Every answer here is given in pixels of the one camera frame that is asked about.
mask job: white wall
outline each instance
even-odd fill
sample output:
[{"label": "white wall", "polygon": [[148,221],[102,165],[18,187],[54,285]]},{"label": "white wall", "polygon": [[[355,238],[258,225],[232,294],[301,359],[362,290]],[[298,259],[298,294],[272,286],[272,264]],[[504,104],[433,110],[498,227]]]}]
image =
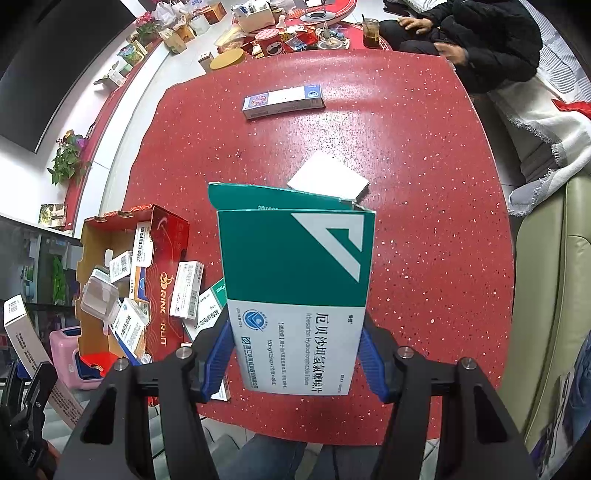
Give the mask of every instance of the white wall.
[{"label": "white wall", "polygon": [[[145,12],[137,0],[121,1],[136,16]],[[47,171],[56,153],[56,140],[70,129],[86,135],[109,93],[92,83],[120,59],[116,54],[127,44],[125,39],[133,30],[130,25],[82,74],[57,111],[36,155],[0,137],[0,172],[4,181],[4,188],[0,189],[0,214],[37,223],[41,204],[64,201],[67,187],[52,185],[51,174]]]}]

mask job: person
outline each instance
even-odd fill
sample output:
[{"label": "person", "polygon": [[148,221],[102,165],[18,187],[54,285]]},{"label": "person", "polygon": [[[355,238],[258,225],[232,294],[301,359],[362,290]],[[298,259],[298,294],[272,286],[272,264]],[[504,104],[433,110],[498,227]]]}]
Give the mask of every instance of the person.
[{"label": "person", "polygon": [[542,48],[540,29],[518,0],[448,0],[418,18],[382,21],[379,33],[394,50],[445,57],[469,93],[526,82]]},{"label": "person", "polygon": [[[308,480],[365,480],[380,446],[324,445]],[[233,457],[216,465],[220,480],[294,480],[305,442],[256,434]]]}]

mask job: plastic bag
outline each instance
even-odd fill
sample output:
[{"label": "plastic bag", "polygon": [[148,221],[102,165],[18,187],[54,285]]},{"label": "plastic bag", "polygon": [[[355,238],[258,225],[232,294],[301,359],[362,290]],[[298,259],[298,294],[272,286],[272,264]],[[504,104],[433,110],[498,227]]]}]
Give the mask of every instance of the plastic bag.
[{"label": "plastic bag", "polygon": [[166,2],[158,2],[156,5],[156,10],[152,14],[152,18],[160,25],[166,27],[168,25],[172,25],[177,19],[177,16],[170,4]]},{"label": "plastic bag", "polygon": [[220,35],[213,43],[217,52],[222,53],[233,48],[240,48],[244,45],[247,35],[240,28],[240,25],[233,25]]},{"label": "plastic bag", "polygon": [[189,27],[193,29],[195,35],[203,35],[209,30],[210,25],[203,15],[198,15],[189,22]]},{"label": "plastic bag", "polygon": [[196,10],[201,10],[202,8],[205,8],[207,6],[207,2],[204,0],[189,0],[187,2],[187,9],[191,12],[194,13]]},{"label": "plastic bag", "polygon": [[269,3],[274,7],[282,8],[286,12],[289,12],[296,7],[293,0],[269,0]]},{"label": "plastic bag", "polygon": [[193,7],[191,5],[185,5],[182,2],[177,4],[172,4],[173,12],[177,16],[177,18],[181,18],[182,15],[190,15],[193,13]]}]

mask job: green leaves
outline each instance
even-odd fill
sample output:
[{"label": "green leaves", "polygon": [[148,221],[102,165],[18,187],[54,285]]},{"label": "green leaves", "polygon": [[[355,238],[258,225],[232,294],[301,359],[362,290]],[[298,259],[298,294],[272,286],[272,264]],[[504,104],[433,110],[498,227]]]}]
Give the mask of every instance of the green leaves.
[{"label": "green leaves", "polygon": [[67,181],[76,174],[76,171],[80,171],[84,176],[86,166],[81,168],[79,158],[81,148],[78,142],[83,138],[82,135],[74,135],[74,132],[69,131],[62,142],[58,142],[59,147],[53,159],[53,168],[47,169],[51,173],[51,183],[59,184]]}]

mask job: blue jeans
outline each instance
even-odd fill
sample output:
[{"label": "blue jeans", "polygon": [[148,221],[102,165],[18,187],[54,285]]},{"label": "blue jeans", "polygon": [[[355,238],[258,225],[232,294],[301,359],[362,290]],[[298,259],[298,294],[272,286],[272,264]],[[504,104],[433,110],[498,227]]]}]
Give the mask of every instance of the blue jeans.
[{"label": "blue jeans", "polygon": [[[306,444],[265,435],[255,435],[236,455],[220,465],[220,480],[293,480]],[[369,478],[378,458],[379,446],[324,445],[309,480]]]}]

